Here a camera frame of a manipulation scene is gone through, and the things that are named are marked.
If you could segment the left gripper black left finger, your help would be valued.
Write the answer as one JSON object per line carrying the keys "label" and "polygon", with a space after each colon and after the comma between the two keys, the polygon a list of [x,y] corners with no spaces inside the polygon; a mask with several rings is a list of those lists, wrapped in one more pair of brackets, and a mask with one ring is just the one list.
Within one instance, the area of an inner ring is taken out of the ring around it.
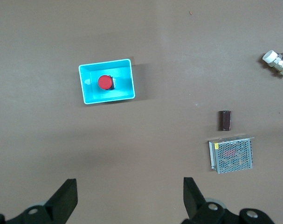
{"label": "left gripper black left finger", "polygon": [[0,224],[65,224],[77,203],[76,179],[67,179],[44,205],[29,207],[10,220],[0,214]]}

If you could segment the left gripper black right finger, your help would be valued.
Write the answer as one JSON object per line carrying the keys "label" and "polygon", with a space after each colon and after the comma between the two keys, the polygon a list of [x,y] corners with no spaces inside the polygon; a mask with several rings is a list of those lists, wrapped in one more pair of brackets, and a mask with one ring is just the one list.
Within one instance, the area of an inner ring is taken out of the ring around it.
{"label": "left gripper black right finger", "polygon": [[185,177],[183,201],[188,214],[184,224],[272,224],[273,220],[263,211],[245,208],[236,215],[217,202],[208,202],[195,180]]}

